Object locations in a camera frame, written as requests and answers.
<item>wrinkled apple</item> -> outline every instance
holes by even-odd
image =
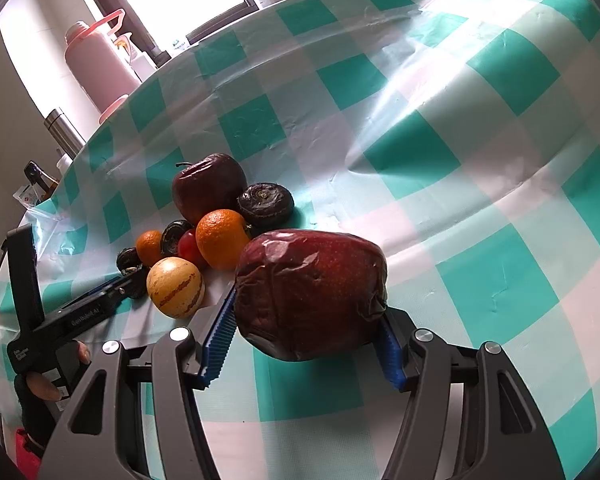
[[[369,342],[386,308],[386,260],[354,235],[280,229],[254,238],[236,269],[242,336],[264,353],[304,361]]]
[[[194,226],[216,209],[236,209],[247,187],[240,164],[225,153],[212,153],[173,177],[171,194],[180,214]]]

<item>striped fruit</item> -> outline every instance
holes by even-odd
[[[193,316],[205,295],[205,282],[198,268],[182,258],[160,260],[146,277],[146,290],[165,316]]]

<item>bottle handle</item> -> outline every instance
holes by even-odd
[[[98,20],[97,22],[93,23],[93,25],[91,25],[91,27],[89,27],[87,30],[82,31],[80,33],[79,37],[84,38],[85,36],[88,36],[89,34],[91,34],[99,26],[104,25],[107,22],[110,22],[114,18],[117,18],[118,21],[116,22],[116,24],[112,27],[111,31],[109,32],[109,35],[115,34],[117,31],[120,30],[120,27],[122,27],[122,20],[125,18],[125,14],[126,14],[125,9],[114,10],[111,14],[109,14],[109,15],[105,16],[104,18],[102,18],[101,20]]]

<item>plastic tablecloth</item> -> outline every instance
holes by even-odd
[[[183,160],[232,154],[279,182],[294,225],[361,235],[389,302],[449,343],[504,345],[573,479],[600,445],[600,12],[590,0],[285,0],[163,66],[29,211],[45,309],[116,274],[116,253],[179,217]],[[205,302],[227,274],[208,272]],[[18,326],[0,270],[0,409],[19,409]],[[95,349],[174,321],[125,301]],[[144,422],[163,478],[151,388]],[[376,480],[408,396],[371,348],[303,363],[239,335],[197,392],[223,479]]]

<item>orange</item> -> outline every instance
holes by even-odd
[[[247,222],[231,209],[217,209],[196,226],[196,243],[202,257],[214,269],[234,270],[244,246],[249,243]]]
[[[161,259],[164,258],[160,249],[160,239],[162,233],[160,231],[146,231],[142,233],[136,240],[136,251],[138,258],[147,267],[153,267]]]

